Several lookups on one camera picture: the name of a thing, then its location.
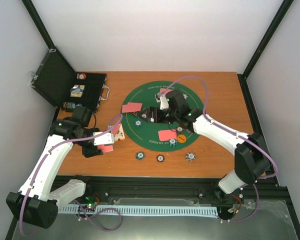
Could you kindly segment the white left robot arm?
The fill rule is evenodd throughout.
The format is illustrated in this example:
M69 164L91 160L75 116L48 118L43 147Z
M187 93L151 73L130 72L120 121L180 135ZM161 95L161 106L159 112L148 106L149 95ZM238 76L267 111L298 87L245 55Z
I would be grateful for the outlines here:
M74 199L86 202L93 198L94 188L87 184L87 177L77 175L56 190L52 190L52 185L74 144L81 146L85 157L100 153L91 138L99 129L88 127L94 116L88 108L77 106L71 116L51 124L32 173L17 193L10 192L6 197L8 208L21 223L47 229L56 220L58 211Z

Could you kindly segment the white purple chip stack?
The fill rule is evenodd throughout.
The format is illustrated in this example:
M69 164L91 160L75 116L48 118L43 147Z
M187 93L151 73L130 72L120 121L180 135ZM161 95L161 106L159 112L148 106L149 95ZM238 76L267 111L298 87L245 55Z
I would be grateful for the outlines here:
M191 162L193 160L196 159L196 155L194 152L188 152L186 155L185 155L185 158L188 162Z

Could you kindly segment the orange big blind button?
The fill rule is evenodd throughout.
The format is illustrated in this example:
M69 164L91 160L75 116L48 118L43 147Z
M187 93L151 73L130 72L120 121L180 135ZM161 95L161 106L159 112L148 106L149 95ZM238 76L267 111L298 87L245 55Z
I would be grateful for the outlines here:
M181 144L185 143L187 141L187 137L184 134L179 134L177 136L177 141Z

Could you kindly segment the red backed playing card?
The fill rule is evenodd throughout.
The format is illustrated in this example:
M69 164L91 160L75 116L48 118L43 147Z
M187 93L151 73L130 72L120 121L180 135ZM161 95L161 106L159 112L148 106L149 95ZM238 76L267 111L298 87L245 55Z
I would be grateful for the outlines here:
M122 113L140 112L143 104L140 102L128 102L123 104L121 108Z

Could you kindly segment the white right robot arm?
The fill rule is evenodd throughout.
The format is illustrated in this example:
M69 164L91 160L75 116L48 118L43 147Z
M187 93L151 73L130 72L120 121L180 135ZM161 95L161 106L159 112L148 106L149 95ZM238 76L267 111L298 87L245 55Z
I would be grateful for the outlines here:
M158 93L160 104L140 112L142 120L148 123L178 123L183 129L204 136L228 150L234 156L234 169L218 182L218 189L224 194L252 185L264 176L272 163L265 140L258 134L236 131L210 117L203 109L191 108L179 90Z

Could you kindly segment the dark red chip stack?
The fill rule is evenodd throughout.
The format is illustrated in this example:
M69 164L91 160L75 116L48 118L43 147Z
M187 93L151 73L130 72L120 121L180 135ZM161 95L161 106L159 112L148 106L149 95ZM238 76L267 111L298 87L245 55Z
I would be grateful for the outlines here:
M162 163L164 160L165 160L165 157L161 154L159 154L157 157L156 157L156 160L160 163Z

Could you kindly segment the single blue poker chip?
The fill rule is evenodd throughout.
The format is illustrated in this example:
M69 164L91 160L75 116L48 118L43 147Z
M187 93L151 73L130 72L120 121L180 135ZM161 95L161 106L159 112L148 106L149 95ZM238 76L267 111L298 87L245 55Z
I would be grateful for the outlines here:
M140 127L142 125L142 122L140 120L136 120L134 122L134 125L137 126L137 127Z

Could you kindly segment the red playing card deck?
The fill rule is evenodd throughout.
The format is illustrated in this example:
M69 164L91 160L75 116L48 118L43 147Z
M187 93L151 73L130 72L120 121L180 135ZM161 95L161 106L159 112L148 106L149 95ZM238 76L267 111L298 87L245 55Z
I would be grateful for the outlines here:
M109 153L114 150L113 145L98 145L98 150L101 150L103 153Z

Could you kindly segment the blue poker chip stack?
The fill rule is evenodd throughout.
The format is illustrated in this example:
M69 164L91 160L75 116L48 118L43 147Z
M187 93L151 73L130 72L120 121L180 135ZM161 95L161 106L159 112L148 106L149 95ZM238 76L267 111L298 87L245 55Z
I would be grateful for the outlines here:
M142 151L137 152L136 155L135 155L135 158L136 158L138 161L144 159L144 157L145 157L145 153L142 152Z

